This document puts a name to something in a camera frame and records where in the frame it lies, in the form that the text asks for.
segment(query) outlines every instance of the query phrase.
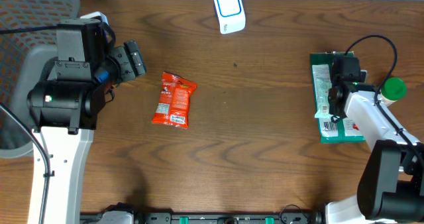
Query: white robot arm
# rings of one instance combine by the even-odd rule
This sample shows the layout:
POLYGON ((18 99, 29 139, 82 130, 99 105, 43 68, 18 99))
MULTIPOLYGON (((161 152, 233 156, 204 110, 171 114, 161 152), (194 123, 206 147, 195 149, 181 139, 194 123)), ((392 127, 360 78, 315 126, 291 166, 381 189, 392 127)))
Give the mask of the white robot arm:
MULTIPOLYGON (((112 85, 146 73, 136 42, 130 40, 115 47, 115 34, 101 13, 61 21, 56 34, 57 58, 49 62, 52 66, 44 66, 49 68, 45 72, 48 78, 37 81, 27 97, 35 122, 32 134, 38 141, 34 142, 28 224, 80 223, 85 161, 97 114, 107 103, 105 95, 110 93, 112 101, 112 85)), ((40 55, 45 55, 42 46, 25 62, 34 62, 31 56, 40 55)), ((128 221, 127 216, 120 217, 121 221, 128 221)))
MULTIPOLYGON (((394 49, 388 38, 382 38, 394 49)), ((325 224, 366 224, 424 221, 423 145, 409 134, 381 100, 377 88, 363 83, 357 58, 335 58, 331 70, 333 87, 329 90, 330 113, 353 119, 370 150, 370 159, 358 185, 358 193, 325 206, 325 224), (410 182, 399 181, 399 172, 412 175, 410 182)))

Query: wooden table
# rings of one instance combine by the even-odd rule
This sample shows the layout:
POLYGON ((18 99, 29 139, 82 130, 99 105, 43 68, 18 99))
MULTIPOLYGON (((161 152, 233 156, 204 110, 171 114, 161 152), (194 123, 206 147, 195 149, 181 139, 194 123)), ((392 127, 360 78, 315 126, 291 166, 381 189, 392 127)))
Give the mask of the wooden table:
MULTIPOLYGON (((424 140, 424 2, 244 0, 244 8, 246 28, 223 36, 212 0, 81 0, 81 15, 108 16, 117 44, 138 42, 148 70, 99 115, 81 211, 122 201, 145 211, 273 212, 355 194, 370 151, 320 144, 309 53, 368 34, 396 43, 394 75, 408 94, 390 110, 424 140), (150 123, 163 71, 198 83, 188 130, 150 123)), ((373 39, 354 50, 381 81, 391 48, 373 39)), ((26 223, 31 182, 31 158, 0 160, 0 222, 26 223)))

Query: green lid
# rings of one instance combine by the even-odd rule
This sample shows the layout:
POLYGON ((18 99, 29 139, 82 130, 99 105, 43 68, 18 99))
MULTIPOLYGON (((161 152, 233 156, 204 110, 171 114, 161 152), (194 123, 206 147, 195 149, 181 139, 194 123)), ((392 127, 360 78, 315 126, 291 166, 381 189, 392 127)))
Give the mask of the green lid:
POLYGON ((406 84, 399 78, 389 78, 383 88, 382 95, 392 101, 402 99, 406 95, 406 84))

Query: red snack bag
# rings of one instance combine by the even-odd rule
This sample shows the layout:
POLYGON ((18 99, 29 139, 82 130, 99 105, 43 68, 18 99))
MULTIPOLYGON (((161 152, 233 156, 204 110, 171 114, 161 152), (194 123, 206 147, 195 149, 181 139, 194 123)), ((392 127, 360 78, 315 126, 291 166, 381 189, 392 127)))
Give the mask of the red snack bag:
POLYGON ((159 104, 152 123, 188 128, 189 100, 196 88, 196 83, 164 72, 159 104))

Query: black mount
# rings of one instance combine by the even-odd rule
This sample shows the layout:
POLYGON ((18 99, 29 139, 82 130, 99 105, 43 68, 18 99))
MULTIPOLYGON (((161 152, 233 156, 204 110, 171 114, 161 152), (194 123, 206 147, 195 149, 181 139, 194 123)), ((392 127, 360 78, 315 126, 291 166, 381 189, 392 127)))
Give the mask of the black mount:
POLYGON ((361 72, 359 60, 355 57, 335 57, 331 68, 331 89, 329 90, 329 113, 337 123, 346 118, 345 105, 350 93, 357 91, 376 91, 372 84, 366 84, 366 72, 361 72))
MULTIPOLYGON (((424 145, 417 144, 418 150, 424 145)), ((358 206, 368 220, 424 221, 423 170, 413 162, 413 151, 392 140, 378 140, 358 186, 358 206), (399 181, 399 167, 412 175, 399 181)))
POLYGON ((114 48, 114 32, 97 19, 66 19, 56 34, 58 59, 27 97, 34 129, 67 127, 70 135, 96 129, 112 85, 145 75, 140 50, 134 40, 114 48))
MULTIPOLYGON (((125 205, 121 203, 118 207, 107 211, 124 211, 132 213, 125 205)), ((98 222, 104 213, 80 216, 81 224, 94 224, 98 222)), ((301 212, 287 212, 283 216, 283 221, 286 224, 309 224, 309 221, 303 216, 301 212)), ((180 214, 180 213, 134 213, 134 224, 283 224, 278 215, 275 213, 270 214, 257 214, 257 213, 196 213, 196 214, 180 214)))

